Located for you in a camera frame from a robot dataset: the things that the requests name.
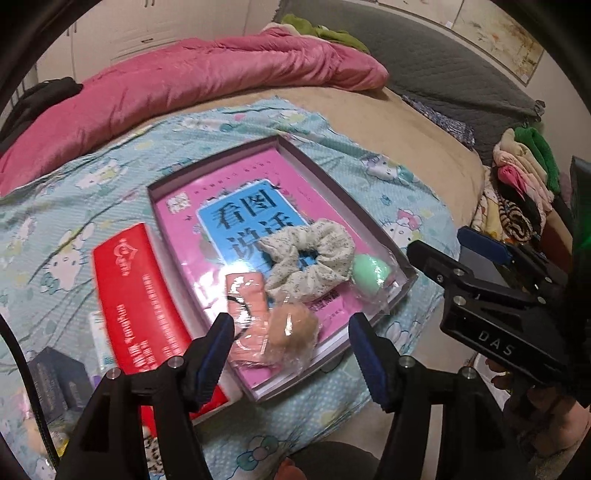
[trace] pink comforter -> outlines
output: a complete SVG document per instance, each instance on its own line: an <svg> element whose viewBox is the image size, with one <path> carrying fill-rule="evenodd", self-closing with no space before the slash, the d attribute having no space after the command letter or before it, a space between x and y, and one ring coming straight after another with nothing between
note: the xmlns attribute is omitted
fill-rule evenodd
<svg viewBox="0 0 591 480"><path fill-rule="evenodd" d="M80 94L45 111L0 158L0 196L148 118L198 102L262 86L368 90L387 79L369 55L280 28L183 40L102 71Z"/></svg>

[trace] colorful fabric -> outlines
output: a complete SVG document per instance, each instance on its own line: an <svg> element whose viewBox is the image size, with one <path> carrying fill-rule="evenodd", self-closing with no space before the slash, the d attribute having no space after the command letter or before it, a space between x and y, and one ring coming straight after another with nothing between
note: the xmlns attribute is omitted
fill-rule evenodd
<svg viewBox="0 0 591 480"><path fill-rule="evenodd" d="M423 239L458 259L451 214L431 189L405 167L335 133L318 113L275 98L174 116L0 200L0 312L23 350L51 346L82 361L89 375L97 374L89 324L89 316L99 310L92 249L137 222L157 231L147 185L210 155L277 134L339 182L403 250ZM376 166L382 163L397 175L381 179ZM200 248L211 254L211 244ZM377 325L378 333L401 353L411 352L442 294L420 274L395 312ZM47 464L31 450L22 423L17 398L22 388L14 361L0 343L0 429L33 480L46 480ZM266 478L290 452L329 434L369 401L355 357L347 352L277 398L238 402L198 426L212 476Z"/></svg>
<svg viewBox="0 0 591 480"><path fill-rule="evenodd" d="M552 149L548 142L534 127L515 129L515 140L527 146L537 162L548 174L547 187L552 193L560 193L560 172L552 155Z"/></svg>
<svg viewBox="0 0 591 480"><path fill-rule="evenodd" d="M464 122L454 120L453 118L449 118L442 113L436 112L431 107L423 105L421 102L417 102L416 100L412 100L406 95L402 95L401 98L417 112L426 116L439 128L449 133L466 148L469 148L470 150L474 148L474 145L476 144L476 141L474 140L474 130Z"/></svg>
<svg viewBox="0 0 591 480"><path fill-rule="evenodd" d="M527 183L521 173L513 165L504 165L499 168L497 175L499 180L515 189L524 198L527 194Z"/></svg>
<svg viewBox="0 0 591 480"><path fill-rule="evenodd" d="M509 200L513 203L530 221L532 234L541 233L540 213L538 212L534 201L527 195L521 197L512 186L499 181L498 167L493 167L491 170L491 176L494 176L493 182L496 188L496 193L499 196L499 201L502 197L504 200Z"/></svg>
<svg viewBox="0 0 591 480"><path fill-rule="evenodd" d="M542 185L546 185L548 174L535 159L530 149L515 140L515 131L512 128L508 128L503 133L499 147L502 151L517 158L525 171L534 175Z"/></svg>
<svg viewBox="0 0 591 480"><path fill-rule="evenodd" d="M287 14L284 16L281 19L281 23L292 25L302 35L312 35L314 37L328 40L331 43L338 43L369 54L369 48L367 48L361 40L358 40L344 30L334 31L323 27L322 25L314 27L305 18L296 17L294 14Z"/></svg>
<svg viewBox="0 0 591 480"><path fill-rule="evenodd" d="M523 157L516 157L509 152L501 150L500 142L495 145L495 148L492 151L492 156L495 165L498 167L502 167L503 165L513 165L517 168L527 184L535 191L536 198L534 200L536 203L538 203L537 199L539 199L539 203L542 205L542 210L544 212L552 210L554 194L546 188L544 183L540 182L539 177L532 173L531 170L528 170L528 163Z"/></svg>
<svg viewBox="0 0 591 480"><path fill-rule="evenodd" d="M505 241L509 236L504 232L499 213L499 199L491 182L491 168L482 166L484 170L484 190L476 209L471 227L486 233L495 240Z"/></svg>
<svg viewBox="0 0 591 480"><path fill-rule="evenodd" d="M518 242L529 242L534 235L531 222L512 201L499 197L501 225L508 235Z"/></svg>
<svg viewBox="0 0 591 480"><path fill-rule="evenodd" d="M0 196L149 118L264 86L382 88L388 72L352 48L281 28L203 41L188 38L133 57L84 82L44 112L0 158Z"/></svg>

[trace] blue bedsheet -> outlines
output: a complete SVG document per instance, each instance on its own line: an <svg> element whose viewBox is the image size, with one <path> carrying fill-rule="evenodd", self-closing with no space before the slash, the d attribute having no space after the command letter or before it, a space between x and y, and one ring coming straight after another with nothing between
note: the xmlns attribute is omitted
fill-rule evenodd
<svg viewBox="0 0 591 480"><path fill-rule="evenodd" d="M423 239L458 258L447 207L406 168L331 130L317 113L280 98L175 116L0 200L0 312L30 355L52 346L98 360L89 315L99 309L92 249L137 222L155 229L145 187L185 165L269 135L283 134L333 176L405 249ZM442 289L420 275L392 316L378 325L399 350L412 350ZM0 429L33 479L51 478L28 441L16 395L22 383L0 343ZM262 404L243 400L199 426L216 480L259 479L290 451L327 435L369 401L353 356L345 355L288 393ZM105 478L109 478L105 466Z"/></svg>

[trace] red packaging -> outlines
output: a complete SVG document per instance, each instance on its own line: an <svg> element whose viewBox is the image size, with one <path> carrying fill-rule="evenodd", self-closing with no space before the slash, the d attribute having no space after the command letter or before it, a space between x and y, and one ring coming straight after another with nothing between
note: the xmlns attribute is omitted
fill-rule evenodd
<svg viewBox="0 0 591 480"><path fill-rule="evenodd" d="M171 356L184 354L192 338L205 334L174 266L146 224L96 247L93 262L113 354L125 373L155 369ZM223 372L211 401L192 418L225 408L241 396L231 375ZM142 407L142 419L155 434L150 407Z"/></svg>

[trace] gray headboard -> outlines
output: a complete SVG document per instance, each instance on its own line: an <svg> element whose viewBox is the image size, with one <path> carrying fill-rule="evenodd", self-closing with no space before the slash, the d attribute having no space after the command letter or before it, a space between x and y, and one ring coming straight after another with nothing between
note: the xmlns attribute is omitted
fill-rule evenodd
<svg viewBox="0 0 591 480"><path fill-rule="evenodd" d="M485 165L509 127L535 121L535 102L502 72L441 32L372 5L347 0L281 0L275 15L303 17L360 39L390 73L388 87L474 129Z"/></svg>

